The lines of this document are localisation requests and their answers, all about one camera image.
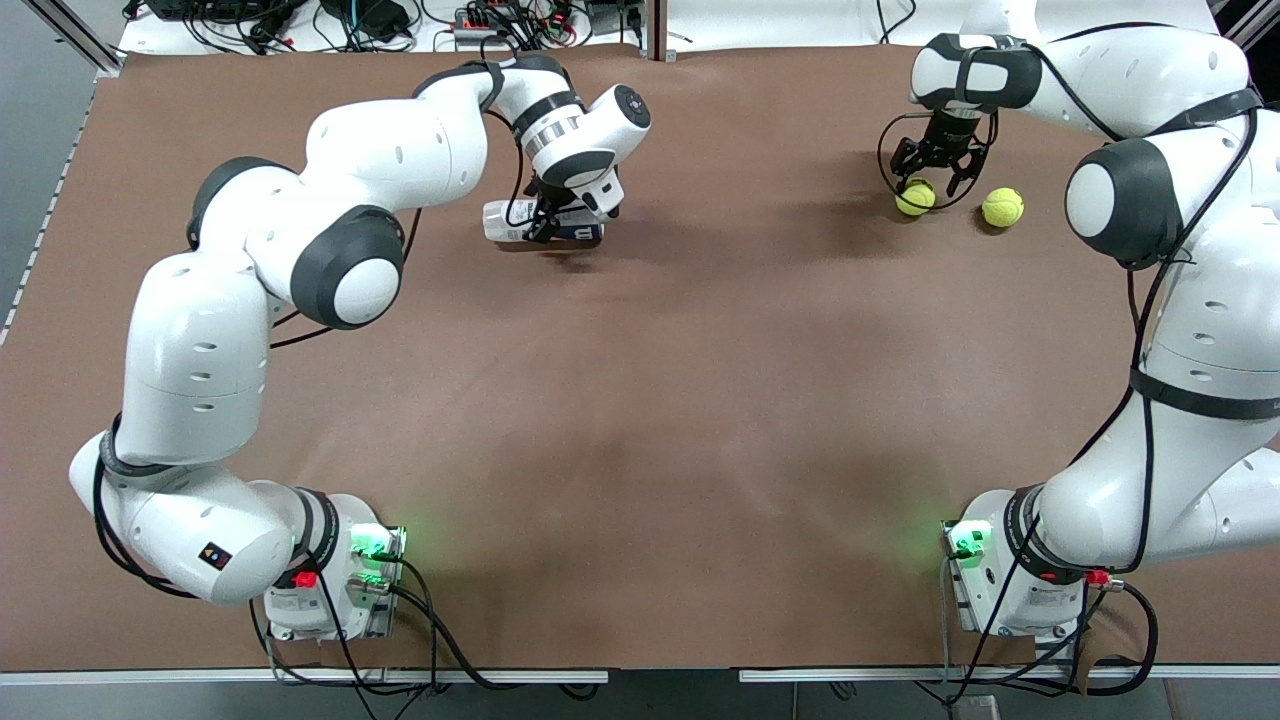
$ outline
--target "yellow-green tennis ball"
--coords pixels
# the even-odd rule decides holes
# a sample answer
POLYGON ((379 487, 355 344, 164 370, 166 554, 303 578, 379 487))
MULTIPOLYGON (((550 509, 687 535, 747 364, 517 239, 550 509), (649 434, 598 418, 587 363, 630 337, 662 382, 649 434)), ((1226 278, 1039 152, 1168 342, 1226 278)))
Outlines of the yellow-green tennis ball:
POLYGON ((992 227, 1007 228, 1023 217, 1023 196, 1011 187, 992 190, 982 201, 982 217, 992 227))
POLYGON ((937 201, 937 196, 933 193, 933 186, 924 178, 911 178, 902 195, 893 197, 899 211, 913 218, 928 213, 934 201, 937 201))

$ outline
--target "white round joint cap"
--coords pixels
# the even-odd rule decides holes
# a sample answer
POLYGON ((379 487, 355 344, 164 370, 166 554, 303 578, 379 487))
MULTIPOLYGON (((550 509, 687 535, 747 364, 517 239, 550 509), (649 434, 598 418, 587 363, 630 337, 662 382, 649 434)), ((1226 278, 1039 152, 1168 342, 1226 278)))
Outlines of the white round joint cap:
POLYGON ((1080 237, 1107 229, 1115 211, 1116 186, 1102 165, 1082 165, 1066 184, 1066 222, 1080 237))
POLYGON ((362 325, 387 311, 398 290, 396 265, 371 258, 342 277, 333 293, 333 309, 343 322, 362 325))

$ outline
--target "bottle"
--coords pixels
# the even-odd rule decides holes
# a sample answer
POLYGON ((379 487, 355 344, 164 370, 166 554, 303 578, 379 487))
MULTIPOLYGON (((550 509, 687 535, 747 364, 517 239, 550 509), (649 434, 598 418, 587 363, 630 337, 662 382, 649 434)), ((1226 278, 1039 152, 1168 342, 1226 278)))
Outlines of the bottle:
POLYGON ((520 224, 534 217, 534 200, 516 200, 511 208, 511 219, 516 225, 507 224, 507 200, 494 200, 484 206, 484 234, 507 252, 549 252, 558 250, 590 250, 604 238, 604 225, 595 219, 585 206, 561 210, 556 214, 561 227, 550 242, 529 242, 524 240, 527 224, 520 224))

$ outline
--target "brown table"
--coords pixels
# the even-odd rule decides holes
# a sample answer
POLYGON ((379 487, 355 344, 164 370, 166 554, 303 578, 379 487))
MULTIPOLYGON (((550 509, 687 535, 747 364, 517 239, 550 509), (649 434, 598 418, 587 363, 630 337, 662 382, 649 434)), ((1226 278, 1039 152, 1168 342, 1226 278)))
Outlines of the brown table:
MULTIPOLYGON (((481 666, 938 662, 940 520, 1047 479, 1125 382, 1123 274, 1061 211, 1096 141, 1010 114, 977 196, 910 222, 874 167, 910 109, 909 49, 561 56, 584 96, 626 82, 655 118, 602 249, 566 263, 483 238, 480 206, 513 181, 494 123, 479 190, 424 213, 396 306, 276 351, 229 466, 410 527, 481 666), (988 234, 972 209, 997 184, 1028 214, 988 234)), ((301 168, 317 113, 458 61, 134 56, 100 82, 0 351, 0 667, 264 664, 243 607, 111 566, 65 468, 119 409, 134 292, 184 249, 205 174, 244 154, 301 168)), ((1135 582, 1162 662, 1280 661, 1275 548, 1135 582)), ((408 626, 358 644, 425 664, 408 626)))

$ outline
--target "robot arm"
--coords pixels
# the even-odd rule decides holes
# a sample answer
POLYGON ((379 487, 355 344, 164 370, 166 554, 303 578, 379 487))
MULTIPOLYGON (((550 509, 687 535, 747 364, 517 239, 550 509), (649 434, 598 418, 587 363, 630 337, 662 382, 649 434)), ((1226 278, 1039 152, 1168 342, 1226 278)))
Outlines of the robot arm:
MULTIPOLYGON (((616 167, 648 132, 648 109, 614 86, 584 110, 563 68, 536 55, 466 63, 412 99, 328 110, 307 133, 301 173, 261 158, 224 163, 197 192, 191 251, 143 278, 122 414, 70 465, 104 546, 118 538, 172 589, 215 603, 266 593, 282 639, 378 634, 374 619, 389 607, 379 584, 394 573, 384 556, 403 533, 356 497, 244 483, 220 462, 257 429, 275 318, 292 304, 353 329, 385 313, 404 261, 394 214, 475 188, 490 108, 516 129, 548 197, 562 192, 602 219, 617 217, 616 167), (334 588, 334 612, 321 587, 334 588)), ((567 204, 553 200, 539 199, 543 225, 567 204)))
POLYGON ((1125 24, 1030 46, 1018 37, 1038 36, 1034 8, 977 5, 970 19, 993 24, 940 36, 916 59, 913 99, 933 119, 895 172, 963 156, 998 108, 1106 136, 1070 178, 1068 222, 1124 268, 1167 274, 1097 442, 1047 483, 983 493, 947 532, 969 557, 956 583, 966 629, 1062 637, 1089 570, 1280 539, 1280 456, 1263 447, 1280 432, 1280 122, 1221 37, 1125 24))

